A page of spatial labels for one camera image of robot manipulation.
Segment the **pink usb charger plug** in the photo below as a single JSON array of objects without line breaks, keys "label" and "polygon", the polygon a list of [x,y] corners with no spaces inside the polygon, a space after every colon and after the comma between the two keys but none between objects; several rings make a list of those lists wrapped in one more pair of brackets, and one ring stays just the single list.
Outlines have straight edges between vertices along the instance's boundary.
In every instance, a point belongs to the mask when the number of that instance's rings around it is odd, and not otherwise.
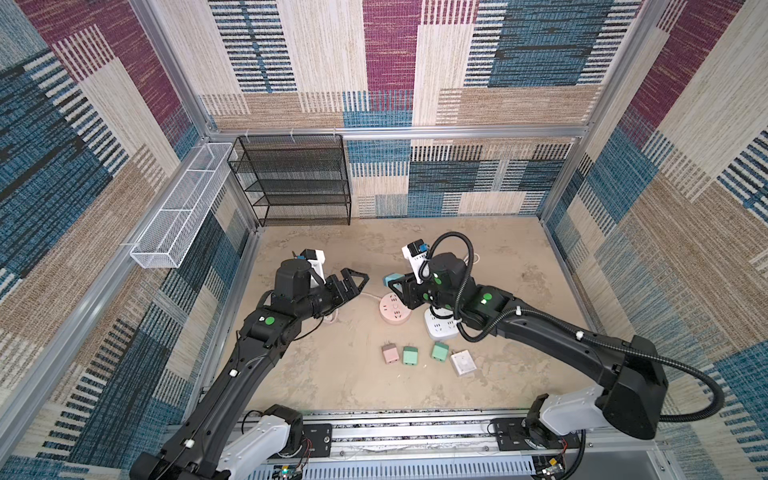
[{"label": "pink usb charger plug", "polygon": [[399,350],[395,344],[386,344],[382,347],[381,351],[386,364],[397,363],[400,361]]}]

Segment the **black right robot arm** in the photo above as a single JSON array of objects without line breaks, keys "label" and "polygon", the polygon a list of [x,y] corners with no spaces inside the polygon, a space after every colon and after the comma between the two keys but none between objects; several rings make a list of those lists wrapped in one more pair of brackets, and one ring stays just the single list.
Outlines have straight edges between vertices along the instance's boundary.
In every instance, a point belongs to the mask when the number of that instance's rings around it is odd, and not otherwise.
[{"label": "black right robot arm", "polygon": [[524,425],[533,443],[604,426],[640,440],[655,437],[668,382],[648,358],[656,352],[650,341],[626,342],[547,317],[510,292],[465,279],[466,265],[451,253],[432,258],[426,269],[425,278],[408,273],[389,281],[406,307],[457,313],[462,327],[530,346],[592,380],[582,390],[535,399]]}]

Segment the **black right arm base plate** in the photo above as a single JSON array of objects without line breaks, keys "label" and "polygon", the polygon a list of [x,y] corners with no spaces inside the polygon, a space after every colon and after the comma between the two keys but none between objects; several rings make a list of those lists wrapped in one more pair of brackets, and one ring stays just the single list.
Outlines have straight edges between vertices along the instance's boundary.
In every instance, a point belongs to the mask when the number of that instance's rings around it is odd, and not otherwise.
[{"label": "black right arm base plate", "polygon": [[567,450],[581,446],[579,433],[558,436],[539,421],[528,421],[524,417],[502,417],[492,419],[487,432],[495,438],[500,451],[523,450]]}]

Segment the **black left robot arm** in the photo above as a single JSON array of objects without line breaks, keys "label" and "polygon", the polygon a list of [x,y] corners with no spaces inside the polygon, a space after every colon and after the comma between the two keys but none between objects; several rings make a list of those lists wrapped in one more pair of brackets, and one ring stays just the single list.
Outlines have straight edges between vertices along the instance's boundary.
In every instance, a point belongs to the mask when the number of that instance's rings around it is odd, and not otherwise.
[{"label": "black left robot arm", "polygon": [[368,281],[367,274],[349,268],[322,279],[307,259],[283,261],[274,289],[246,317],[226,367],[208,393],[159,453],[139,455],[129,477],[227,477],[218,463],[229,435],[258,386],[299,336],[302,323],[334,313],[358,297]]}]

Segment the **green usb charger plug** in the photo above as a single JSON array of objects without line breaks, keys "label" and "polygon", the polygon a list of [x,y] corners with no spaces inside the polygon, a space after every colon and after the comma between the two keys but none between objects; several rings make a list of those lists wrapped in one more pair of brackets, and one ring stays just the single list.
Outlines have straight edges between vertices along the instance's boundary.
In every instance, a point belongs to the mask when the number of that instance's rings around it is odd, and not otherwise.
[{"label": "green usb charger plug", "polygon": [[419,363],[419,350],[416,347],[405,346],[402,350],[402,363],[416,366]]}]

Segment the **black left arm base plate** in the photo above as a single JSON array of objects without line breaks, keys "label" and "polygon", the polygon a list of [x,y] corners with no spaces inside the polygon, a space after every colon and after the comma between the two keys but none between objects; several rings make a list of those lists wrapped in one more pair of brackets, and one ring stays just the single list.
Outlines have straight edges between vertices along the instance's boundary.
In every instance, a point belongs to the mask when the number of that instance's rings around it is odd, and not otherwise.
[{"label": "black left arm base plate", "polygon": [[327,458],[330,456],[333,440],[331,423],[310,423],[301,427],[288,426],[286,445],[269,460],[290,460],[309,458]]}]

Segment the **teal usb charger plug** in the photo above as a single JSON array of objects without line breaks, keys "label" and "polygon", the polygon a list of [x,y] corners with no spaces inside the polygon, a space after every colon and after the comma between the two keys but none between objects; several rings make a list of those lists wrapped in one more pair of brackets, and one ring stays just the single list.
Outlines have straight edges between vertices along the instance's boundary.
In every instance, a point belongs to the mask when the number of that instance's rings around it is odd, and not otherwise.
[{"label": "teal usb charger plug", "polygon": [[388,274],[383,278],[384,286],[389,287],[390,282],[399,281],[403,277],[404,277],[404,274],[399,274],[399,273]]}]

